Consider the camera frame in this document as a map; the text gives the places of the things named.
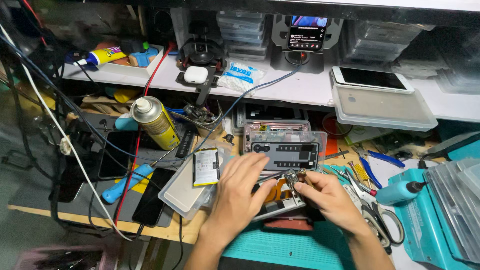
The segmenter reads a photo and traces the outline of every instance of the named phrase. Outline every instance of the ruler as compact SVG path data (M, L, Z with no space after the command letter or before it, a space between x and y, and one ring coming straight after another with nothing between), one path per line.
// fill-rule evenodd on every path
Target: ruler
M336 157L339 157L339 156L343 156L343 155L348 154L348 153L350 153L350 151L347 150L347 151L342 151L342 152L339 152L339 153L336 153L336 154L331 154L331 155L325 156L325 160L336 158Z

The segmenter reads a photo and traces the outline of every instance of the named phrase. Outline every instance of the blue cable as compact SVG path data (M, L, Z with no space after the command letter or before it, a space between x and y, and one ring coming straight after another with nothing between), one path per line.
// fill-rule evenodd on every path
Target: blue cable
M55 85L52 83L52 81L50 81L50 79L45 75L45 73L44 73L42 70L40 70L40 68L37 67L37 65L35 65L28 57L26 57L21 50L19 50L19 49L18 49L17 47L15 47L15 46L13 46L9 41L7 41L7 39L6 39L4 36L0 35L0 38L1 38L7 45L9 45L15 52L17 52L18 54L20 54L20 56L21 56L25 61L27 61L34 69L36 69L36 70L37 70L37 73L38 73L39 75L41 75L41 76L45 79L45 81L46 81L47 83L49 83L51 86L55 86ZM95 130L95 133L96 133L99 137L101 137L106 143L110 144L110 145L111 145L113 148L115 148L116 150L118 150L118 151L120 151L120 152L122 152L122 153L125 153L125 154L127 154L127 155L129 155L129 156L131 156L131 157L136 157L136 158L143 159L143 160L160 161L160 162L182 161L182 160L188 158L189 156L193 155L194 152L198 151L198 150L200 149L200 147L202 147L202 145L204 145L204 143L207 141L208 137L212 134L212 132L216 129L216 127L218 127L218 125L220 125L220 123L222 123L222 120L228 115L228 113L230 113L230 111L235 107L235 105L237 105L237 103L240 101L240 99L242 99L244 96L246 96L248 93L254 91L255 89L258 89L258 88L260 88L260 87L267 86L267 85L270 85L270 84L274 84L274 83L276 83L276 82L279 82L279 81L281 81L281 80L283 80L283 79L285 79L285 78L288 78L288 77L292 76L293 74L295 74L295 73L300 69L301 66L302 66L302 63L300 62L300 65L299 65L294 71L288 73L287 75L285 75L285 76L283 76L283 77L280 77L280 78L278 78L278 79L276 79L276 80L273 80L273 81L271 81L271 82L268 82L268 83L264 83L264 84L255 86L255 87L253 87L252 89L250 89L250 90L246 91L245 93L243 93L243 94L232 104L232 106L230 107L230 109L228 109L228 111L223 114L222 118L220 118L220 120L218 121L218 123L210 130L210 132L208 133L208 135L206 136L206 138L205 138L205 139L203 140L203 142L195 149L195 151L191 152L190 154L188 154L187 156L185 156L185 157L182 158L182 159L176 159L176 160L156 160L156 159L140 157L140 156L136 156L136 155L134 155L134 154L128 153L128 152L126 152L126 151L118 148L118 147L117 147L116 145L114 145L113 143L109 142L105 137L103 137L103 135L101 135L101 133L100 133L87 119L84 119L84 120L85 120L86 124L87 124L88 126L90 126L93 130ZM67 98L64 97L64 101L65 101L65 103L67 103L67 105L69 105L73 110L75 110L75 111L78 112L78 110L74 107L74 105L70 102L69 99L67 99Z

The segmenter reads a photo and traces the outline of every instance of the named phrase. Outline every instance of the white iphone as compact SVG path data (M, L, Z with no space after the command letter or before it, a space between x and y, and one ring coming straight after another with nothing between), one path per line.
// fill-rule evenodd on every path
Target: white iphone
M375 91L403 94L415 92L415 89L408 83L407 79L397 73L333 67L332 74L335 85L340 87L361 87Z

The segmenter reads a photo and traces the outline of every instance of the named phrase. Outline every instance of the teal silicone mat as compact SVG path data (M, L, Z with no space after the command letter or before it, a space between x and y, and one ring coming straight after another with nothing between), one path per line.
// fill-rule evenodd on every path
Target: teal silicone mat
M262 222L248 226L223 256L321 270L355 269L342 231L329 221L316 222L313 232L278 233L262 227Z

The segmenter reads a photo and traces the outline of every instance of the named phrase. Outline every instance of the blue pliers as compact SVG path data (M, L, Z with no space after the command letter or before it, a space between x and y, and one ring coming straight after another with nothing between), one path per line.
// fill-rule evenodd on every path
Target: blue pliers
M393 164L393 165L395 165L399 168L405 168L405 164L403 164L403 162L401 162L399 160L396 160L392 157L389 157L387 155L376 153L376 152L373 152L373 151L370 151L370 150L368 150L368 152L367 152L363 148L355 147L355 146L352 146L352 150L355 151L359 155L360 161L361 161L365 171L367 172L367 175L373 181L375 186L377 186L379 189L382 188L382 185L377 180L377 178L375 178L375 175L373 175L372 169L370 168L370 164L368 164L368 161L366 160L367 156L371 156L371 157L379 159L379 160L384 160L384 161L386 161L390 164Z

